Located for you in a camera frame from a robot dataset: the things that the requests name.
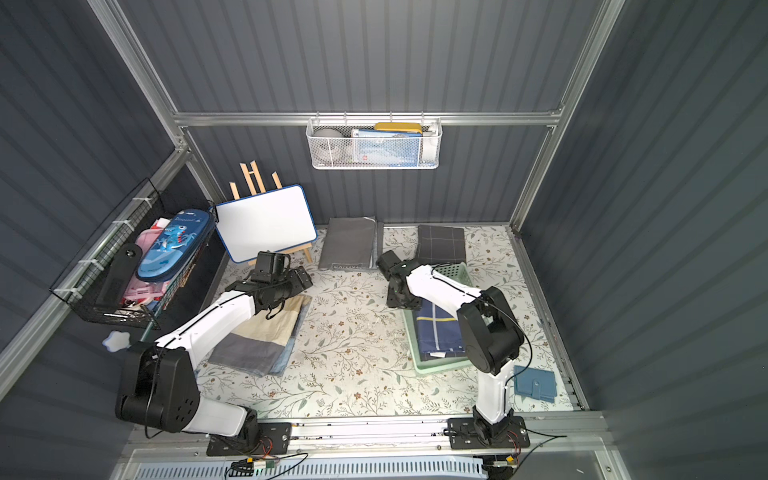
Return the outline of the dark grey checked pillowcase back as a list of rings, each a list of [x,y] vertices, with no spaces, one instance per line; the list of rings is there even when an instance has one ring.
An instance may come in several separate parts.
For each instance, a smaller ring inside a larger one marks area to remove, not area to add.
[[[419,225],[415,258],[422,264],[458,264],[466,261],[465,231],[458,227]]]

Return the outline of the mint green plastic basket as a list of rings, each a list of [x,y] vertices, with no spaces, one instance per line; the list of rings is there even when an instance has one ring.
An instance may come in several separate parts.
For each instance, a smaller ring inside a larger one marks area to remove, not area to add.
[[[450,276],[443,274],[437,266],[420,263],[420,266],[411,274],[416,275],[416,287],[419,292],[426,291],[428,295],[421,297],[439,306],[451,316],[457,319],[456,312],[465,303],[470,303],[480,296],[480,290],[474,287],[470,280],[466,265],[463,263],[450,265]],[[431,361],[422,361],[419,356],[416,343],[414,314],[418,310],[404,310],[404,323],[407,338],[413,356],[414,368],[420,375],[431,375],[438,372],[464,368],[471,365],[470,360],[461,358],[443,358]]]

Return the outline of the navy blue striped pillowcase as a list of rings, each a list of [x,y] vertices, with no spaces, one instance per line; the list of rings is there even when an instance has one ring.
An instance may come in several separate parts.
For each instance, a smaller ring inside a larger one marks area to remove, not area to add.
[[[466,356],[458,320],[434,303],[421,302],[414,314],[414,327],[422,361]]]

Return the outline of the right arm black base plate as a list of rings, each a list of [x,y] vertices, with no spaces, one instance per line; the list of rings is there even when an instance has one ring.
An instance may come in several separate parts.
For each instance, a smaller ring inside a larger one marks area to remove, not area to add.
[[[443,434],[449,438],[453,450],[522,450],[531,445],[527,425],[520,416],[490,426],[482,418],[449,418]]]

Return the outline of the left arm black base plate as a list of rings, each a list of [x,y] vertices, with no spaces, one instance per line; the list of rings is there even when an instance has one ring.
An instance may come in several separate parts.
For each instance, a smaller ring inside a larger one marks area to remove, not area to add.
[[[211,434],[206,449],[208,457],[283,455],[287,453],[293,424],[290,422],[260,423],[257,430],[250,427],[235,437]]]

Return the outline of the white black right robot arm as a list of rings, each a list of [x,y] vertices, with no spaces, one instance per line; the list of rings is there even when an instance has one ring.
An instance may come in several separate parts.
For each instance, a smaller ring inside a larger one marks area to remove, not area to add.
[[[377,266],[388,282],[388,307],[416,312],[428,301],[457,322],[465,355],[478,371],[472,410],[476,437],[485,446],[504,438],[514,416],[507,405],[508,385],[516,376],[513,361],[530,341],[503,292],[464,285],[392,251],[383,253]]]

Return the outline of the beige and grey pillowcase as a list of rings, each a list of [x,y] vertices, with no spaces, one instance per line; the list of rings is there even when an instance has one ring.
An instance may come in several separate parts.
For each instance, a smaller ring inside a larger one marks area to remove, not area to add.
[[[281,376],[311,303],[311,296],[297,295],[273,318],[258,313],[219,342],[207,362],[253,376]]]

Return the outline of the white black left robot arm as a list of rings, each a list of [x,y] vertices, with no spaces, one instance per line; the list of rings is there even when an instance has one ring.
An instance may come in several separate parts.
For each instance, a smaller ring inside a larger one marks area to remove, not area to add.
[[[302,266],[293,267],[288,255],[259,253],[249,276],[228,285],[208,308],[176,330],[128,348],[116,417],[170,433],[255,439],[257,414],[203,397],[195,367],[236,327],[263,311],[279,312],[311,286],[309,273]]]

